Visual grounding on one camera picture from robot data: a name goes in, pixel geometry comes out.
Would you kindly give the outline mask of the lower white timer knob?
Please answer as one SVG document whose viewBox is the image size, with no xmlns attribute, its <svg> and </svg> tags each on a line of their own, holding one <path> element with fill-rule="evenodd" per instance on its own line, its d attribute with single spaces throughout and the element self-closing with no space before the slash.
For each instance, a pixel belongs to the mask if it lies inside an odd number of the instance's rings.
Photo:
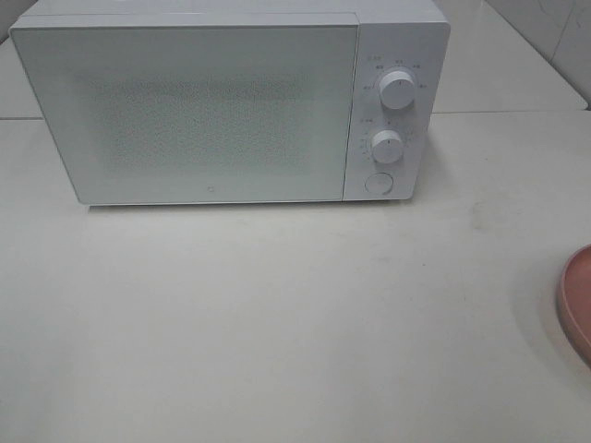
<svg viewBox="0 0 591 443">
<path fill-rule="evenodd" d="M 404 142 L 394 130 L 376 133 L 370 140 L 370 147 L 373 160 L 380 164 L 398 162 L 404 154 Z"/>
</svg>

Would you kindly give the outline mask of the pink round plate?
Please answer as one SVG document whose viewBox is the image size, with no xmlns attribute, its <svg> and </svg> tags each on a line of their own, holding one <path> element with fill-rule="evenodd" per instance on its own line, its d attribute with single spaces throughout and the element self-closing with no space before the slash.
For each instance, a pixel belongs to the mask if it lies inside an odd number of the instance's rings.
<svg viewBox="0 0 591 443">
<path fill-rule="evenodd" d="M 590 367 L 590 245 L 565 262 L 556 291 L 557 316 L 565 337 Z"/>
</svg>

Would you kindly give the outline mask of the white microwave door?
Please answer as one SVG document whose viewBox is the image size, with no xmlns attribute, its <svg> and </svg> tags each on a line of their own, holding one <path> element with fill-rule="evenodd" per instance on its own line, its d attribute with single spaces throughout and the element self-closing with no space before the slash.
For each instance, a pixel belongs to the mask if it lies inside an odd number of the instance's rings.
<svg viewBox="0 0 591 443">
<path fill-rule="evenodd" d="M 353 26 L 16 30 L 86 205 L 337 200 Z"/>
</svg>

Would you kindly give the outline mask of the upper white power knob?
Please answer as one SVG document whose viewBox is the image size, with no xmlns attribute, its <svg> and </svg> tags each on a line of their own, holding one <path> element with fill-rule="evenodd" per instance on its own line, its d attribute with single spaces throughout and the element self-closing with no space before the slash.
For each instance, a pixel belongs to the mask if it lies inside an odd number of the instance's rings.
<svg viewBox="0 0 591 443">
<path fill-rule="evenodd" d="M 416 80 L 405 68 L 385 73 L 378 83 L 381 104 L 390 110 L 401 110 L 410 105 L 416 96 Z"/>
</svg>

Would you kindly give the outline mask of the round white door button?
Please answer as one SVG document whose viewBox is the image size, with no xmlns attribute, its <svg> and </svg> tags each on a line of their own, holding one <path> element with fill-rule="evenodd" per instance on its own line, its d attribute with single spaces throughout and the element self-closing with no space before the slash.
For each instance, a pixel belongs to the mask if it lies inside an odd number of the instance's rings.
<svg viewBox="0 0 591 443">
<path fill-rule="evenodd" d="M 392 192 L 393 178 L 387 173 L 375 173 L 366 180 L 365 189 L 370 194 L 386 196 Z"/>
</svg>

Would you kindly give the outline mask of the white microwave oven body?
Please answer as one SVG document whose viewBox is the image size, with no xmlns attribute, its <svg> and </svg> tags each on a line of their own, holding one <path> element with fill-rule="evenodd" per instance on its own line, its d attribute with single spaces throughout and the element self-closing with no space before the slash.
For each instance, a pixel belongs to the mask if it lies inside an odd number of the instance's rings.
<svg viewBox="0 0 591 443">
<path fill-rule="evenodd" d="M 39 1 L 16 20 L 9 34 L 14 43 L 16 30 L 318 26 L 353 26 L 357 30 L 341 197 L 189 204 L 410 198 L 451 32 L 446 17 L 430 1 Z M 390 110 L 381 104 L 378 83 L 385 73 L 396 68 L 405 68 L 414 75 L 416 96 L 407 107 Z M 394 130 L 401 136 L 404 154 L 398 162 L 380 164 L 373 160 L 370 140 L 382 130 Z M 391 193 L 378 196 L 365 189 L 366 180 L 375 173 L 392 176 Z"/>
</svg>

